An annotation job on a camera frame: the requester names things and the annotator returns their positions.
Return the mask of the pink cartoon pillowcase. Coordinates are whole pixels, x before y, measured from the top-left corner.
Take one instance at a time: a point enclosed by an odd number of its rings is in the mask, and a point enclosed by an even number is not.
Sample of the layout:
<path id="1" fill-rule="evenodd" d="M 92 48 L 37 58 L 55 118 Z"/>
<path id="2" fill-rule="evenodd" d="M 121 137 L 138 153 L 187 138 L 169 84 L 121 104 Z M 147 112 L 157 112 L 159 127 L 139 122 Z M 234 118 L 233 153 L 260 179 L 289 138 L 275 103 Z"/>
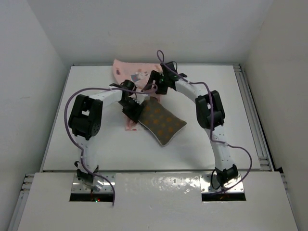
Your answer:
<path id="1" fill-rule="evenodd" d="M 125 80 L 134 82 L 137 91 L 141 91 L 147 84 L 152 71 L 162 73 L 159 64 L 151 63 L 127 63 L 114 59 L 112 71 L 114 78 L 118 84 Z"/>

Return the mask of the olive pillow orange flowers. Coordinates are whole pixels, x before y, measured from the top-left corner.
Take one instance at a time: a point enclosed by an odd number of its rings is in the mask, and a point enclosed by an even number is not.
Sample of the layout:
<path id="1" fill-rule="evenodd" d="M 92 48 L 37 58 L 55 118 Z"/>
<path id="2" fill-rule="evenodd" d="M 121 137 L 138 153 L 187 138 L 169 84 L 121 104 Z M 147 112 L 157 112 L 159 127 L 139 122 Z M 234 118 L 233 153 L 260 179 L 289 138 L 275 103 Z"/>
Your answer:
<path id="1" fill-rule="evenodd" d="M 179 119 L 154 97 L 143 101 L 141 105 L 144 109 L 140 114 L 139 123 L 153 134 L 162 147 L 168 145 L 187 125 L 186 121 Z"/>

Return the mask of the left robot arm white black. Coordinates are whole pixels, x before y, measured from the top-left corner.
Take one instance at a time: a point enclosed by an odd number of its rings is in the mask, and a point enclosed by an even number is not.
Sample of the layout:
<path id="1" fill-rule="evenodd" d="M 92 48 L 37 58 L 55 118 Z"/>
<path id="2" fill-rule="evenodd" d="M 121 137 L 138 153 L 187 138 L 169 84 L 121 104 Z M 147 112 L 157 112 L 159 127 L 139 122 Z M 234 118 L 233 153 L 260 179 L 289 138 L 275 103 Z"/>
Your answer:
<path id="1" fill-rule="evenodd" d="M 75 162 L 77 178 L 85 184 L 93 186 L 94 180 L 106 177 L 98 174 L 95 153 L 90 151 L 90 139 L 96 136 L 101 128 L 104 107 L 113 103 L 122 106 L 122 112 L 137 123 L 144 106 L 132 98 L 137 92 L 136 85 L 125 80 L 121 84 L 112 83 L 109 88 L 85 88 L 74 93 L 64 109 L 65 129 L 72 143 L 81 151 L 79 160 Z"/>

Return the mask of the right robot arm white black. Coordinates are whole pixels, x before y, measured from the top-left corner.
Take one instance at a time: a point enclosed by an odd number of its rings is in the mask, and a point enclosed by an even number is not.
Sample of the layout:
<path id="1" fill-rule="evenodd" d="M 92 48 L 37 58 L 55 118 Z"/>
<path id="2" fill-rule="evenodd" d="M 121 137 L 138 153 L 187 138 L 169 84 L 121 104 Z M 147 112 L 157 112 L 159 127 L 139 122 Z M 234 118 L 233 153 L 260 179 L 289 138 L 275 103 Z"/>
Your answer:
<path id="1" fill-rule="evenodd" d="M 216 179 L 222 188 L 230 180 L 237 178 L 238 169 L 231 158 L 226 139 L 223 137 L 225 112 L 219 93 L 211 91 L 204 82 L 193 82 L 184 73 L 178 73 L 173 62 L 161 62 L 162 72 L 152 71 L 143 91 L 154 90 L 164 95 L 173 89 L 195 103 L 196 118 L 203 128 L 212 146 Z"/>

